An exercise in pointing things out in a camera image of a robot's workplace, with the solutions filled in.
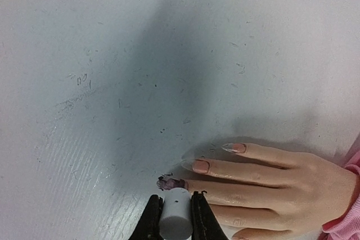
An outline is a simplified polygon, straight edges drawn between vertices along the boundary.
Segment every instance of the hand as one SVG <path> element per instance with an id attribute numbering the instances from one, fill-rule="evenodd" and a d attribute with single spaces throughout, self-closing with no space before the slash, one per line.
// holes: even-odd
<path id="1" fill-rule="evenodd" d="M 245 228 L 233 239 L 289 239 L 310 232 L 345 215 L 359 194 L 357 175 L 313 154 L 252 143 L 224 149 L 268 166 L 198 159 L 191 161 L 192 171 L 213 182 L 185 180 L 185 187 L 207 191 L 219 223 Z"/>

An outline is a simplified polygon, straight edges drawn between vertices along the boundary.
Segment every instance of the white table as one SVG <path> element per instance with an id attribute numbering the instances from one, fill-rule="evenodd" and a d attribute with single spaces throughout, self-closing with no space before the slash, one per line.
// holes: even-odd
<path id="1" fill-rule="evenodd" d="M 341 162 L 359 83 L 360 0 L 0 0 L 0 238 L 127 239 L 238 136 Z"/>

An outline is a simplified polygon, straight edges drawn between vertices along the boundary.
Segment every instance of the pink fingernail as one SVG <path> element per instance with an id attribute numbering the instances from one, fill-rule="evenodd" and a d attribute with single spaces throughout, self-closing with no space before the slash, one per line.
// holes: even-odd
<path id="1" fill-rule="evenodd" d="M 222 148 L 231 153 L 244 154 L 246 152 L 246 145 L 243 143 L 227 143 Z"/>
<path id="2" fill-rule="evenodd" d="M 210 169 L 210 164 L 205 160 L 183 160 L 181 166 L 198 174 L 207 174 Z"/>

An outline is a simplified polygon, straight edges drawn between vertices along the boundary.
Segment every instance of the white plastic cap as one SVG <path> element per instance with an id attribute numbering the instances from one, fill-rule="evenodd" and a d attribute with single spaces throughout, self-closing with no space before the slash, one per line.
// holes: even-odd
<path id="1" fill-rule="evenodd" d="M 192 234 L 191 194 L 183 188 L 166 192 L 159 227 L 166 240 L 186 240 Z"/>

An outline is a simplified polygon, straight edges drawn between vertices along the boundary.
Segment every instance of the fingernail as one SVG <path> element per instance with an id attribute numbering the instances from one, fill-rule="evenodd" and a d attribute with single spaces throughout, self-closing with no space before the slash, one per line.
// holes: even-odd
<path id="1" fill-rule="evenodd" d="M 243 154 L 246 151 L 246 145 L 243 143 L 227 143 L 222 148 L 231 153 Z"/>
<path id="2" fill-rule="evenodd" d="M 174 178 L 170 175 L 162 175 L 157 179 L 156 185 L 162 191 L 169 191 L 173 188 L 188 189 L 188 184 L 184 179 Z"/>
<path id="3" fill-rule="evenodd" d="M 210 169 L 210 164 L 204 160 L 183 160 L 181 166 L 198 174 L 207 174 Z"/>
<path id="4" fill-rule="evenodd" d="M 233 236 L 231 237 L 232 240 L 248 240 L 247 238 L 244 237 L 238 237 L 238 236 Z"/>

